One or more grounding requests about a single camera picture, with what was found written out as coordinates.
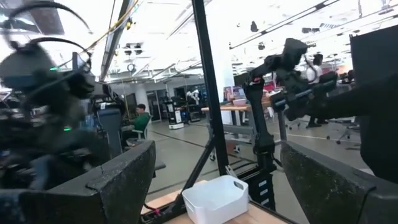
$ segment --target white chair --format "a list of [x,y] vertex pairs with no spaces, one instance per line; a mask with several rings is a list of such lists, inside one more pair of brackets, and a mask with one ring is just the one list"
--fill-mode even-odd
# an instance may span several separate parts
[[139,131],[139,130],[133,129],[132,132],[138,134],[138,141],[141,141],[142,138],[147,139],[147,137],[148,137],[148,125],[146,126],[144,131]]

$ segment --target black metal frame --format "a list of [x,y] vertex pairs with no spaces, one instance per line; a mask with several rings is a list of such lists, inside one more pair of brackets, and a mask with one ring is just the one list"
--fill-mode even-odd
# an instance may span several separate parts
[[[191,175],[189,176],[187,182],[185,183],[183,187],[183,191],[185,189],[188,189],[194,185],[196,182],[198,176],[200,175],[200,172],[204,165],[206,164],[207,159],[209,158],[212,150],[214,147],[216,148],[216,158],[217,158],[217,164],[218,164],[218,170],[220,172],[220,175],[226,175],[227,174],[227,168],[229,166],[229,161],[228,161],[228,154],[226,151],[226,143],[225,143],[225,136],[224,136],[224,127],[223,127],[223,122],[221,119],[221,110],[220,110],[220,103],[219,103],[219,98],[218,98],[218,91],[217,91],[217,85],[216,85],[216,76],[215,76],[215,70],[214,70],[214,65],[213,65],[213,56],[211,54],[211,46],[210,46],[210,38],[208,34],[208,28],[207,28],[207,21],[206,21],[206,12],[205,12],[205,4],[203,0],[192,0],[192,7],[193,7],[193,14],[195,16],[195,22],[197,25],[197,32],[198,32],[198,41],[199,41],[199,46],[200,46],[200,52],[201,52],[201,61],[203,65],[203,73],[204,73],[204,79],[205,79],[205,85],[206,89],[209,95],[211,95],[211,98],[208,98],[208,104],[209,104],[209,112],[210,112],[210,126],[211,126],[211,132],[210,132],[210,138],[205,146],[205,150],[203,151],[203,154],[199,158],[196,166],[194,167]],[[253,110],[256,109],[256,111],[261,112],[262,114],[262,108],[258,108],[258,105],[256,105],[254,108],[254,105],[252,105]],[[273,142],[273,136],[269,135],[267,132],[267,129],[265,127],[266,134],[270,137],[268,138],[266,143],[270,143],[270,145],[266,145],[266,149],[269,147],[274,147],[275,144]],[[268,158],[269,153],[267,154],[267,159],[265,162],[265,159],[263,158],[263,154],[266,153],[260,153],[257,155],[263,162],[260,162],[261,164],[267,163],[266,167],[270,166],[270,161]],[[270,188],[273,188],[272,185],[272,175],[269,173],[272,172],[270,169],[264,169],[263,166],[257,166],[251,170],[248,170],[238,176],[238,178],[243,179],[244,181],[248,182],[256,182],[259,181],[258,177],[264,177],[264,175],[267,176],[267,178],[271,177],[270,179]],[[271,197],[273,200],[273,190],[271,190]],[[268,213],[270,213],[273,216],[276,216],[283,221],[287,223],[293,223],[292,221],[288,220],[285,217],[280,216],[279,214],[272,212],[271,210],[264,208],[262,205],[256,202],[252,202],[253,205],[257,206],[260,209],[266,210]],[[271,209],[275,210],[275,203],[272,202],[272,205],[270,207]],[[179,194],[177,198],[175,199],[174,202],[171,202],[167,205],[164,205],[160,208],[157,208],[157,211],[152,211],[148,212],[146,214],[143,214],[141,216],[141,223],[150,223],[150,224],[157,224],[157,223],[164,223],[167,222],[179,215],[182,215],[186,212],[185,205],[183,202],[182,196]]]

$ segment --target concrete floor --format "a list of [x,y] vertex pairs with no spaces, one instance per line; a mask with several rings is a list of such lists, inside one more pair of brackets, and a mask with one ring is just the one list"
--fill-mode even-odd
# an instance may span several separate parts
[[[279,138],[279,127],[277,122],[268,122],[269,131]],[[289,141],[301,144],[309,149],[322,153],[326,156],[349,164],[358,169],[367,169],[362,161],[359,151],[347,150],[359,143],[358,134],[352,135],[351,139],[342,139],[341,144],[336,143],[345,127],[340,124],[328,124],[320,128],[305,129],[306,123],[301,127],[293,126],[287,130]],[[148,139],[156,142],[157,153],[165,162],[166,168],[157,171],[157,177],[152,180],[147,201],[181,189],[188,179],[194,165],[203,152],[204,145],[208,140],[208,131],[205,122],[201,121],[186,126],[183,129],[169,130],[168,123],[152,123],[149,126]],[[276,149],[276,157],[279,157],[279,148]],[[240,157],[256,160],[250,147],[241,148]],[[235,157],[229,157],[232,168],[246,162]],[[277,212],[291,220],[307,224],[305,217],[295,195],[290,188],[285,174],[279,170],[274,175],[274,191]],[[200,180],[211,180],[218,176],[216,162],[208,160],[203,168]]]

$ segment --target white plastic bin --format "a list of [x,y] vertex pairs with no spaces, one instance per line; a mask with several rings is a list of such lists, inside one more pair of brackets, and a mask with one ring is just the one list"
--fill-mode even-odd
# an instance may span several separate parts
[[195,224],[222,224],[249,206],[248,184],[230,175],[194,185],[182,196],[190,219]]

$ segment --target metal stand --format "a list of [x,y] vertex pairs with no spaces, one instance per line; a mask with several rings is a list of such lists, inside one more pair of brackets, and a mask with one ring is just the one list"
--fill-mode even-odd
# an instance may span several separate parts
[[[221,119],[220,103],[218,101],[216,75],[214,71],[213,57],[211,54],[210,39],[207,29],[205,4],[203,0],[192,0],[192,8],[197,25],[205,85],[208,94],[211,95],[211,98],[208,99],[208,102],[210,109],[210,125],[213,131],[205,146],[203,154],[199,158],[199,161],[185,183],[182,191],[194,185],[214,147],[216,148],[217,164],[220,175],[228,174],[227,168],[229,167],[223,122]],[[147,213],[142,216],[141,223],[165,223],[186,212],[181,195],[178,195],[174,202],[158,209],[160,211],[160,215],[157,215],[155,212]]]

